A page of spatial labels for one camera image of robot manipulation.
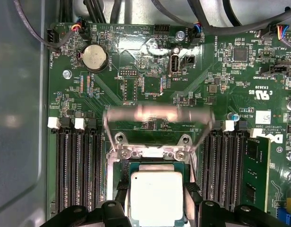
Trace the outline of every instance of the motherboard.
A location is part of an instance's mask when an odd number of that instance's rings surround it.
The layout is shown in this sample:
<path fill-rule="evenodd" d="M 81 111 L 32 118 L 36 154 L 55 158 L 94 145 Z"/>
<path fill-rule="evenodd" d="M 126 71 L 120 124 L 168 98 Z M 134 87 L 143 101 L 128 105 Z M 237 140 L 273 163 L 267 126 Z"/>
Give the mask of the motherboard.
<path fill-rule="evenodd" d="M 53 24 L 48 34 L 58 40 L 72 26 Z M 291 31 L 286 39 L 291 42 Z M 228 210 L 249 204 L 275 217 L 291 209 L 291 49 L 276 38 L 260 31 L 214 36 L 182 26 L 90 24 L 51 51 L 49 64 L 48 218 L 70 205 L 92 210 L 115 197 L 128 173 L 114 163 L 108 179 L 103 113 L 138 105 L 214 113 L 196 150 L 195 181 L 204 200 Z M 124 133 L 128 143 L 176 145 L 182 135 L 196 140 L 203 129 L 151 117 L 116 121 L 110 130 Z M 180 168 L 188 181 L 189 167 Z"/>

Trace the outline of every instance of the ram slot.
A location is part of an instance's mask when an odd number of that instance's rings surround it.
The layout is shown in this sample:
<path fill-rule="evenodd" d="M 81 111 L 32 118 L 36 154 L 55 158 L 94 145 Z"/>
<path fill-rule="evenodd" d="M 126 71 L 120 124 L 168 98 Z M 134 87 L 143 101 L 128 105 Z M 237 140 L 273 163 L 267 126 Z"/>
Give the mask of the ram slot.
<path fill-rule="evenodd" d="M 93 134 L 85 134 L 85 169 L 84 169 L 84 206 L 88 208 L 88 210 L 94 210 L 94 194 L 96 193 L 94 190 L 94 155 L 96 148 L 96 135 Z"/>
<path fill-rule="evenodd" d="M 220 189 L 219 189 L 219 183 L 220 183 L 220 173 L 221 169 L 221 159 L 222 159 L 222 136 L 220 136 L 219 132 L 216 134 L 216 154 L 215 154 L 215 163 L 214 163 L 214 201 L 218 201 L 220 198 Z"/>
<path fill-rule="evenodd" d="M 209 165 L 209 157 L 210 157 L 210 147 L 209 147 L 210 137 L 207 136 L 203 143 L 203 151 L 202 151 L 202 174 L 201 174 L 201 195 L 204 200 L 207 199 L 207 183 L 208 183 L 208 165 Z"/>
<path fill-rule="evenodd" d="M 64 134 L 56 132 L 56 189 L 55 189 L 55 204 L 56 212 L 59 213 L 62 211 L 62 200 L 63 196 L 61 193 L 62 188 L 62 162 L 61 162 L 61 147 L 63 145 Z"/>
<path fill-rule="evenodd" d="M 94 179 L 95 182 L 95 205 L 104 200 L 102 195 L 102 134 L 101 130 L 97 130 L 96 135 L 96 152 L 95 152 L 95 166 L 94 166 Z"/>
<path fill-rule="evenodd" d="M 242 182 L 242 168 L 243 168 L 243 153 L 246 149 L 245 136 L 243 133 L 237 135 L 239 137 L 239 146 L 237 147 L 237 171 L 236 171 L 236 182 L 235 182 L 235 205 L 240 204 L 240 191 Z"/>
<path fill-rule="evenodd" d="M 227 156 L 228 156 L 228 137 L 223 134 L 222 136 L 222 144 L 221 144 L 221 168 L 220 168 L 220 178 L 219 178 L 219 203 L 224 206 L 225 202 L 225 191 L 228 190 L 227 184 L 226 184 L 226 175 L 227 175 Z"/>
<path fill-rule="evenodd" d="M 232 155 L 234 152 L 234 138 L 231 133 L 227 133 L 228 143 L 227 143 L 227 166 L 226 166 L 226 177 L 225 177 L 225 199 L 224 199 L 224 207 L 229 210 L 231 206 L 231 191 L 233 185 L 231 185 L 231 175 L 232 175 Z"/>
<path fill-rule="evenodd" d="M 214 185 L 215 185 L 215 154 L 216 154 L 216 133 L 211 132 L 210 135 L 210 155 L 209 155 L 209 166 L 208 166 L 208 200 L 214 200 Z"/>
<path fill-rule="evenodd" d="M 71 172 L 71 130 L 64 130 L 60 135 L 60 209 L 67 208 L 71 204 L 71 185 L 70 185 L 70 172 Z"/>
<path fill-rule="evenodd" d="M 83 201 L 83 166 L 84 135 L 80 132 L 73 135 L 72 147 L 72 205 L 82 205 Z"/>

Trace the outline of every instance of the white label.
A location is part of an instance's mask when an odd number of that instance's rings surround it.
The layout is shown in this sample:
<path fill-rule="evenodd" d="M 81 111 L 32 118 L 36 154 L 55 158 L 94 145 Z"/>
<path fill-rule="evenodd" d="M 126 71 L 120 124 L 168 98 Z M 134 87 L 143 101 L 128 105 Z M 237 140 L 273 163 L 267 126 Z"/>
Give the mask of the white label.
<path fill-rule="evenodd" d="M 271 111 L 256 111 L 256 124 L 270 124 Z"/>

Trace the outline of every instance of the black cable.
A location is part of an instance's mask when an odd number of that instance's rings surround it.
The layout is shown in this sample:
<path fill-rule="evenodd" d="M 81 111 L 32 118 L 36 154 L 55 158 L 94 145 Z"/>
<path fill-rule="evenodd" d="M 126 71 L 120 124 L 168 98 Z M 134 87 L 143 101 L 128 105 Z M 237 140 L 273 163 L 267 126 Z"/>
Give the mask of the black cable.
<path fill-rule="evenodd" d="M 170 18 L 171 20 L 175 21 L 178 24 L 181 24 L 185 27 L 189 27 L 189 28 L 194 28 L 194 24 L 190 23 L 190 22 L 186 22 L 184 20 L 181 20 L 179 17 L 176 17 L 175 15 L 173 15 L 171 12 L 169 12 L 161 3 L 159 0 L 151 0 L 152 3 L 155 5 L 155 7 L 164 15 L 166 15 L 168 18 Z"/>
<path fill-rule="evenodd" d="M 64 0 L 65 1 L 65 17 L 66 22 L 73 22 L 73 7 L 72 0 Z"/>
<path fill-rule="evenodd" d="M 65 22 L 65 0 L 59 3 L 59 22 Z"/>
<path fill-rule="evenodd" d="M 90 15 L 92 22 L 99 23 L 95 9 L 93 7 L 93 3 L 91 2 L 91 0 L 85 0 L 85 4 L 87 6 L 87 10 L 89 12 L 89 15 Z"/>
<path fill-rule="evenodd" d="M 24 14 L 24 11 L 22 9 L 22 6 L 19 2 L 19 0 L 13 0 L 17 13 L 19 15 L 19 17 L 21 18 L 22 22 L 24 23 L 25 27 L 28 29 L 28 31 L 30 32 L 31 35 L 33 35 L 34 38 L 36 38 L 38 41 L 40 41 L 41 43 L 43 43 L 44 45 L 51 47 L 53 49 L 58 49 L 61 46 L 63 46 L 68 40 L 69 38 L 74 34 L 74 31 L 70 30 L 66 33 L 66 35 L 63 37 L 63 39 L 57 43 L 57 44 L 52 44 L 47 42 L 46 40 L 42 39 L 37 33 L 36 31 L 31 27 L 27 17 Z"/>
<path fill-rule="evenodd" d="M 214 27 L 208 23 L 200 0 L 188 0 L 190 6 L 192 6 L 195 15 L 197 16 L 202 28 L 212 35 L 235 35 L 251 30 L 260 30 L 266 28 L 270 24 L 277 24 L 281 21 L 291 18 L 291 10 L 279 14 L 275 17 L 271 17 L 253 24 L 243 25 L 238 27 Z"/>
<path fill-rule="evenodd" d="M 120 13 L 121 0 L 114 0 L 114 5 L 111 12 L 110 24 L 117 24 Z"/>
<path fill-rule="evenodd" d="M 229 19 L 229 21 L 231 22 L 231 24 L 234 27 L 241 26 L 242 24 L 238 21 L 234 11 L 232 10 L 231 0 L 222 0 L 222 4 L 223 4 L 225 14 L 227 18 Z"/>
<path fill-rule="evenodd" d="M 99 23 L 106 24 L 107 23 L 106 18 L 104 18 L 103 10 L 102 10 L 102 7 L 100 6 L 99 1 L 92 0 L 92 2 L 93 2 L 94 9 L 96 11 L 96 14 L 98 15 Z"/>

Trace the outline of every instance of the expansion slot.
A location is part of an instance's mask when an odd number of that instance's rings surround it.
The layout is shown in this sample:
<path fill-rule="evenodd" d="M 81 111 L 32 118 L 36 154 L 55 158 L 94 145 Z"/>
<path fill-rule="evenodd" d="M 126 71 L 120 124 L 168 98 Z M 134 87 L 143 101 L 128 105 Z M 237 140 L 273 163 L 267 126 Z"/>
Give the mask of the expansion slot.
<path fill-rule="evenodd" d="M 96 135 L 93 133 L 85 134 L 84 206 L 86 206 L 88 210 L 94 210 L 94 195 L 97 193 L 94 188 L 95 149 Z"/>

